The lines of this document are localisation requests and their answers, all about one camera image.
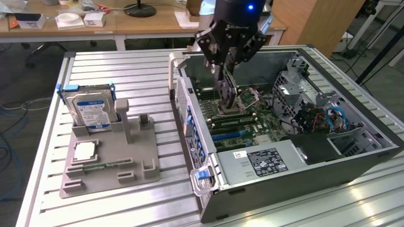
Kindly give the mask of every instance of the gray 3d-printed holder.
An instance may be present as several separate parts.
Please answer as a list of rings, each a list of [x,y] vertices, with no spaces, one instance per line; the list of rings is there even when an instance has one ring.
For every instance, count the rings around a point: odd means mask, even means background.
[[[148,114],[128,119],[127,99],[116,100],[121,121],[111,123],[112,131],[89,133],[85,126],[72,128],[60,197],[68,198],[160,180],[153,119]],[[75,160],[76,146],[95,143],[87,160]]]

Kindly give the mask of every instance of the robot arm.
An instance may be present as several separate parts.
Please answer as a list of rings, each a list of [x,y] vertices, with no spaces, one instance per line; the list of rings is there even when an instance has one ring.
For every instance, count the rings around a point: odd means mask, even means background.
[[[235,66],[249,61],[265,43],[257,27],[264,5],[265,0],[216,0],[211,27],[195,35],[212,65],[216,89],[227,108],[237,95],[232,80]]]

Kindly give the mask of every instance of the desk lamp base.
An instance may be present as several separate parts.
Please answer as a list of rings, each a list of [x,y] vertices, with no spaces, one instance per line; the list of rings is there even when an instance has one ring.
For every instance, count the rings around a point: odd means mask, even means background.
[[[131,4],[125,8],[129,8],[124,10],[125,14],[132,17],[151,17],[156,14],[156,8],[147,4]]]

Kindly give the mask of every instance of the slotted aluminum surface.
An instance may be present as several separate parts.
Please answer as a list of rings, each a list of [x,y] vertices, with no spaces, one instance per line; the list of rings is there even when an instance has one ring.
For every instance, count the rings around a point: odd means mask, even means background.
[[[389,128],[404,138],[403,123],[363,93],[312,48],[301,47]],[[59,197],[72,118],[53,96],[17,226],[404,226],[404,155],[373,167],[349,184],[308,194],[209,224],[199,211],[168,98],[168,54],[176,50],[81,52],[63,61],[59,82],[116,84],[129,100],[129,117],[155,119],[161,180],[67,199]],[[323,91],[328,82],[311,70]]]

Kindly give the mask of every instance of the green circuit board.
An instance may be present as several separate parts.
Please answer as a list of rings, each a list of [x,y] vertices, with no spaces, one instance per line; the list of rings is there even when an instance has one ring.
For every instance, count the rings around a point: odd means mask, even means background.
[[[212,138],[243,131],[240,137],[213,140],[217,151],[259,145],[261,142],[276,142],[288,134],[257,90],[252,87],[240,89],[241,94],[236,97],[236,103],[231,109],[221,107],[217,95],[211,95],[212,99],[208,99],[207,95],[200,96],[201,112]]]

